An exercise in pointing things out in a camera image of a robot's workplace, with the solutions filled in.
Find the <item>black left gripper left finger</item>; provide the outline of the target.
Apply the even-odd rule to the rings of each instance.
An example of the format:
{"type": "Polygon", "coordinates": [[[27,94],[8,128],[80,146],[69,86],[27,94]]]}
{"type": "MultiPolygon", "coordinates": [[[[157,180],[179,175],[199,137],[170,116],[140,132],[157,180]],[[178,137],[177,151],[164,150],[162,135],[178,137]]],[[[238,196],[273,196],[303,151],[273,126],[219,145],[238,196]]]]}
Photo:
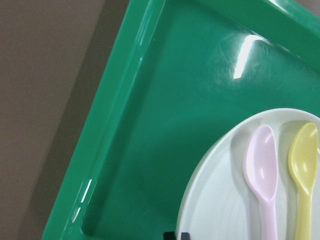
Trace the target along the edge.
{"type": "Polygon", "coordinates": [[[174,231],[167,231],[163,233],[163,240],[176,240],[176,234],[174,231]]]}

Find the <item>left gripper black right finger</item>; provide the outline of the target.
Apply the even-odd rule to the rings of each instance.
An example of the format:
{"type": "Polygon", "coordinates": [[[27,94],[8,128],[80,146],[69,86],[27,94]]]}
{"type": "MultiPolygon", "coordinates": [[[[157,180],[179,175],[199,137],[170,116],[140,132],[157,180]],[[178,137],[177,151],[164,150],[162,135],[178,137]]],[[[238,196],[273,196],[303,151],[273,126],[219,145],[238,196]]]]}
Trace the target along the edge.
{"type": "Polygon", "coordinates": [[[180,234],[180,240],[191,240],[191,236],[188,232],[182,232],[180,234]]]}

